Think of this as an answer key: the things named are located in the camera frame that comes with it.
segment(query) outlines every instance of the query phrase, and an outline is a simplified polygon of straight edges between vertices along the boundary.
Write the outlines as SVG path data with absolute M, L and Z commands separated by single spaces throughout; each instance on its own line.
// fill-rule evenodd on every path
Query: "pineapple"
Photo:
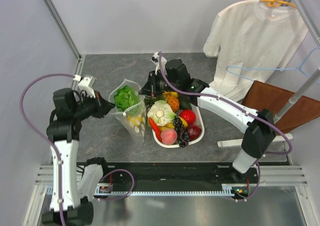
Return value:
M 163 92 L 162 96 L 165 98 L 166 102 L 171 106 L 173 112 L 177 112 L 179 110 L 179 100 L 177 92 Z

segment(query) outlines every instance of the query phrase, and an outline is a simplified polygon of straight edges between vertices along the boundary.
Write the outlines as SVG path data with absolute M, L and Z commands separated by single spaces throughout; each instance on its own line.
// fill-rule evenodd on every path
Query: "clear plastic bag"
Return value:
M 144 143 L 144 133 L 146 130 L 146 105 L 144 102 L 145 96 L 139 95 L 139 91 L 141 89 L 140 85 L 136 82 L 125 79 L 110 93 L 108 100 L 115 103 L 114 96 L 117 94 L 117 90 L 124 86 L 131 87 L 135 91 L 136 95 L 138 95 L 140 102 L 125 109 L 124 112 L 115 107 L 110 114 L 127 129 L 136 145 L 142 145 Z

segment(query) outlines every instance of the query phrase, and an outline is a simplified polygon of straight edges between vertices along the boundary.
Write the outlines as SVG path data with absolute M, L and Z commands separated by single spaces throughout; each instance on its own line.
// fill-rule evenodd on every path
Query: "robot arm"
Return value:
M 155 53 L 152 56 L 151 61 L 156 65 L 157 69 L 159 67 L 158 53 Z M 179 96 L 181 96 L 185 101 L 189 101 L 195 106 L 199 106 L 217 114 L 244 133 L 241 151 L 232 165 L 238 172 L 246 173 L 251 165 L 263 156 L 264 152 L 276 136 L 273 129 L 260 121 L 248 117 L 248 114 L 253 114 L 254 116 L 260 117 L 265 121 L 274 124 L 271 112 L 266 109 L 259 112 L 255 109 L 244 107 L 241 104 L 219 94 L 213 88 L 209 87 L 207 83 L 199 79 L 191 78 L 185 64 L 183 64 L 180 59 L 167 62 L 166 59 L 162 57 L 162 66 L 164 66 L 164 62 L 166 62 L 165 70 L 167 79 L 179 90 L 217 96 L 215 99 L 209 96 L 188 96 L 179 94 Z M 151 71 L 149 72 L 148 81 L 141 89 L 140 93 L 154 97 L 160 95 L 163 91 L 171 90 L 171 87 L 167 85 L 161 73 Z M 245 109 L 245 113 L 228 102 Z
M 53 102 L 55 109 L 50 117 L 47 135 L 58 148 L 62 160 L 62 207 L 68 225 L 91 224 L 93 220 L 93 204 L 95 188 L 103 175 L 108 173 L 107 163 L 103 158 L 93 158 L 86 162 L 81 181 L 77 182 L 77 152 L 79 147 L 79 132 L 81 121 L 90 116 L 103 118 L 115 107 L 102 98 L 99 92 L 92 88 L 93 76 L 75 76 L 78 88 L 81 90 L 79 101 L 76 101 L 71 88 L 55 91 Z M 42 214 L 41 220 L 46 225 L 61 225 L 59 217 L 58 197 L 58 160 L 56 152 L 51 149 L 53 157 L 54 191 L 50 203 L 50 212 Z

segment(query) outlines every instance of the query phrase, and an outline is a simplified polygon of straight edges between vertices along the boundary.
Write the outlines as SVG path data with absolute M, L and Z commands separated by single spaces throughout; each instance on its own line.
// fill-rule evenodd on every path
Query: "white t-shirt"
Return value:
M 227 66 L 285 68 L 307 32 L 291 6 L 268 7 L 265 2 L 248 0 L 227 7 L 217 15 L 203 47 L 208 57 L 217 56 L 221 47 L 210 86 L 234 101 L 243 99 L 253 82 L 227 72 Z M 261 82 L 274 72 L 228 70 Z

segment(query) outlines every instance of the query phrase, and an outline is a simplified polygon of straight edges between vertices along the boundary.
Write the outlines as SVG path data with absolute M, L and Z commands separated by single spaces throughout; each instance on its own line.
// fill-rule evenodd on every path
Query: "black bracket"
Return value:
M 94 219 L 94 206 L 88 201 L 87 197 L 81 199 L 80 206 L 77 208 L 68 208 L 63 211 L 65 223 L 68 226 L 90 225 Z M 45 212 L 41 215 L 41 222 L 47 226 L 62 225 L 59 212 Z
M 263 109 L 258 112 L 258 117 L 274 125 L 273 116 L 269 110 Z M 276 134 L 272 128 L 255 119 L 252 123 L 248 123 L 241 148 L 251 157 L 261 158 L 275 137 Z
M 85 162 L 85 166 L 92 165 L 92 164 L 101 165 L 103 170 L 103 175 L 106 175 L 109 172 L 108 164 L 104 157 L 94 157 L 94 158 L 88 159 Z

